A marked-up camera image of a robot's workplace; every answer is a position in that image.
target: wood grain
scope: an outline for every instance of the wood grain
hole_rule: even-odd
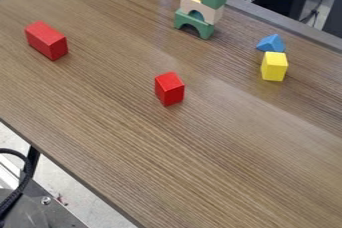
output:
[[[0,115],[109,204],[151,228],[338,228],[342,56],[226,9],[210,41],[172,28],[179,0],[3,0]],[[68,37],[51,62],[23,34]],[[261,37],[280,33],[283,83],[261,79]],[[182,104],[154,76],[174,70]]]

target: floor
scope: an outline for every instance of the floor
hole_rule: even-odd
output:
[[[29,145],[0,123],[0,148],[27,153]],[[8,156],[17,167],[22,163]],[[66,208],[90,228],[134,228],[127,219],[42,156],[34,179],[54,197],[61,196]]]

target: white block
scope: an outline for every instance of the white block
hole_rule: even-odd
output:
[[[202,14],[206,23],[214,25],[223,16],[224,5],[219,9],[213,9],[202,4],[198,0],[181,0],[180,9],[185,14],[189,14],[191,11],[196,10]]]

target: blue triangular block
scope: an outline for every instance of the blue triangular block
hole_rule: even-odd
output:
[[[263,38],[257,45],[257,49],[264,52],[284,52],[285,44],[278,34]]]

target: red cube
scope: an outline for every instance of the red cube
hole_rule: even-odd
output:
[[[37,21],[25,28],[28,43],[51,60],[68,53],[68,45],[63,34],[51,28],[43,21]]]
[[[155,91],[164,106],[181,102],[185,85],[175,72],[168,72],[155,78]]]

